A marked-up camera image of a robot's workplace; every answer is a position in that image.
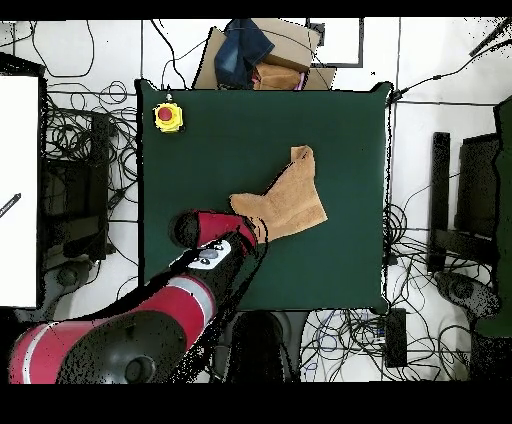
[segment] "cardboard box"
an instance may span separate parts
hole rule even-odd
[[[272,52],[264,59],[265,63],[284,66],[298,72],[307,72],[303,90],[330,88],[336,69],[310,68],[313,58],[311,51],[316,51],[320,41],[320,35],[316,31],[277,18],[253,18],[252,20],[275,45]],[[213,27],[210,30],[203,58],[192,85],[193,89],[217,89],[214,59],[225,40],[226,36],[218,28]]]

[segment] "green table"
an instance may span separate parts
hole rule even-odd
[[[230,212],[228,196],[262,193],[309,145],[328,221],[273,241],[241,310],[379,307],[386,163],[385,101],[371,92],[173,91],[186,130],[163,134],[165,92],[136,81],[142,106],[144,279],[181,254],[169,220],[186,209]]]
[[[496,158],[499,183],[495,237],[499,260],[495,281],[502,307],[496,317],[478,320],[476,330],[487,337],[512,337],[512,97],[494,107],[494,116],[501,140]]]

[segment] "black metal frame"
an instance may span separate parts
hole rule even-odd
[[[427,271],[442,271],[446,249],[436,243],[436,230],[448,230],[448,195],[450,190],[450,134],[434,133],[429,204],[430,228],[427,243]]]
[[[315,29],[311,18],[306,18],[306,28]],[[362,68],[364,45],[364,18],[359,18],[359,54],[357,63],[312,63],[312,68]]]

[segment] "dark blue fabric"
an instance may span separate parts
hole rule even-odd
[[[233,19],[224,30],[226,41],[215,56],[219,85],[248,89],[252,71],[275,47],[251,19]]]

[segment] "brown towel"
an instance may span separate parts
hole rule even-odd
[[[256,65],[254,76],[254,90],[293,90],[300,82],[297,71],[263,62]]]
[[[251,219],[260,243],[304,231],[327,220],[315,188],[315,159],[308,146],[292,147],[292,162],[263,196],[233,194],[231,207]]]

